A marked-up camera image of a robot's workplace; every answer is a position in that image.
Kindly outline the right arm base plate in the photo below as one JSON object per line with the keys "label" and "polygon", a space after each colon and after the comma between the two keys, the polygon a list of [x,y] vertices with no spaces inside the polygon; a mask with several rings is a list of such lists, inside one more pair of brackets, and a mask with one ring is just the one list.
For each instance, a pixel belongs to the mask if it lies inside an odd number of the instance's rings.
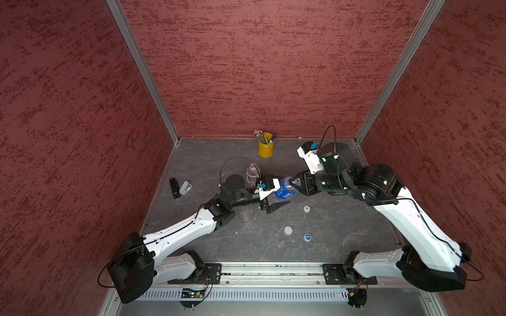
{"label": "right arm base plate", "polygon": [[375,276],[363,277],[353,268],[345,268],[344,264],[327,263],[322,265],[326,285],[344,285],[355,287],[358,285],[377,285]]}

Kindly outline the clear bottle blue label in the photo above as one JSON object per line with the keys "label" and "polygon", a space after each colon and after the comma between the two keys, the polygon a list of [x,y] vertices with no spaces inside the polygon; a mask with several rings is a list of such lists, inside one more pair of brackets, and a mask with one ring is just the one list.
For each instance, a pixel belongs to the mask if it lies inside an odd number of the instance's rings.
{"label": "clear bottle blue label", "polygon": [[280,181],[280,189],[274,193],[274,196],[278,200],[288,200],[297,193],[297,189],[294,188],[290,183],[291,177],[287,176]]}

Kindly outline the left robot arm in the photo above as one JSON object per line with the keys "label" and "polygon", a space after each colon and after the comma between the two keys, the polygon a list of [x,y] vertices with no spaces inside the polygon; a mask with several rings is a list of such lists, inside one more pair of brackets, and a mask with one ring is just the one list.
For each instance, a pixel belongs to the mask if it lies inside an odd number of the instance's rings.
{"label": "left robot arm", "polygon": [[281,188],[281,183],[280,177],[263,174],[255,188],[247,189],[242,176],[229,176],[220,184],[220,193],[202,204],[190,217],[155,233],[129,234],[105,266],[121,302],[135,301],[155,283],[212,281],[195,251],[178,256],[174,253],[228,224],[235,217],[236,206],[257,203],[267,213],[281,208],[285,205],[283,201],[269,204],[267,200]]}

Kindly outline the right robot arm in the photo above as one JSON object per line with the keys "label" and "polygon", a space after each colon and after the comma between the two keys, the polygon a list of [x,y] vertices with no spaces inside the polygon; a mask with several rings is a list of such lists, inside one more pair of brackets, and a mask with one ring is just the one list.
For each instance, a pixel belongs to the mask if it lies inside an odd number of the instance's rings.
{"label": "right robot arm", "polygon": [[297,150],[308,169],[291,185],[305,196],[319,193],[350,196],[381,213],[408,245],[387,252],[352,251],[337,270],[340,283],[365,285],[370,279],[404,279],[426,292],[462,290],[467,274],[461,267],[472,250],[448,237],[412,197],[396,172],[385,164],[363,166],[346,144],[320,147],[305,142]]}

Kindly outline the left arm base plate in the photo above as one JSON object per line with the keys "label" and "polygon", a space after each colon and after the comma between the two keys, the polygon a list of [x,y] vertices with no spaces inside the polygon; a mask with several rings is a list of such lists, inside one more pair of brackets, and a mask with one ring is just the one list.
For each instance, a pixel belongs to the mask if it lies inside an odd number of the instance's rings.
{"label": "left arm base plate", "polygon": [[167,284],[220,284],[221,270],[221,263],[204,263],[203,266],[197,267],[188,279],[170,280]]}

